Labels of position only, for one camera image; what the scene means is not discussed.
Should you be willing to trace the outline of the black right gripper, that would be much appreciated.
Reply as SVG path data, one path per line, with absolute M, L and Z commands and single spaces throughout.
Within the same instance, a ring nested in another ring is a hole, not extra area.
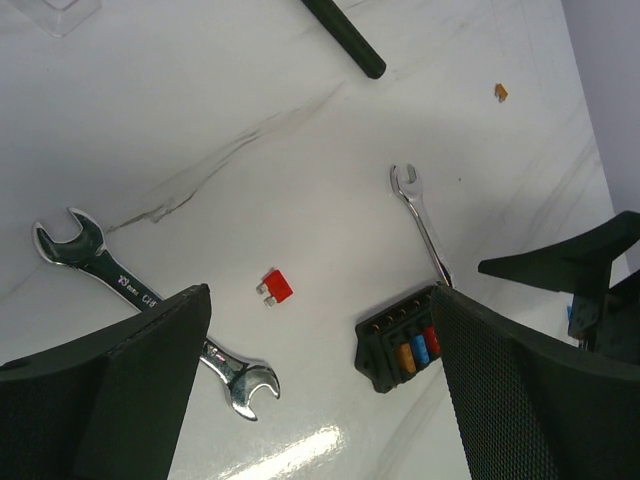
M 608 287 L 612 263 L 639 241 L 639 214 L 531 252 L 483 260 L 492 277 L 573 295 L 568 335 L 591 353 L 639 352 L 639 273 Z

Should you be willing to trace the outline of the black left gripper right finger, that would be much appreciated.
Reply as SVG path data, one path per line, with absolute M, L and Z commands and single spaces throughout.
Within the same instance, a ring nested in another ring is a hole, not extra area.
M 639 369 L 437 287 L 431 316 L 474 479 L 636 479 Z

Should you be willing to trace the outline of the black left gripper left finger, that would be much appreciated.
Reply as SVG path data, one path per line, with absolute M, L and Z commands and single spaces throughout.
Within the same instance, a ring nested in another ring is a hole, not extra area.
M 167 478 L 210 318 L 193 285 L 2 365 L 2 478 Z

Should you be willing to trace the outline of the red blade fuse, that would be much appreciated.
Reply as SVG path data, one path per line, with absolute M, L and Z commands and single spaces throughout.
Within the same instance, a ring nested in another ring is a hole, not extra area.
M 271 308 L 287 300 L 293 294 L 293 289 L 279 269 L 271 269 L 256 287 L 256 292 L 264 304 Z

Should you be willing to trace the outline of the black fuse box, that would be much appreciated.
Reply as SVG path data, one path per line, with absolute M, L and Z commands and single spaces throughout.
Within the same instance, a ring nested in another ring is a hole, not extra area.
M 356 324 L 354 365 L 376 392 L 390 392 L 440 358 L 431 316 L 434 289 L 422 288 Z

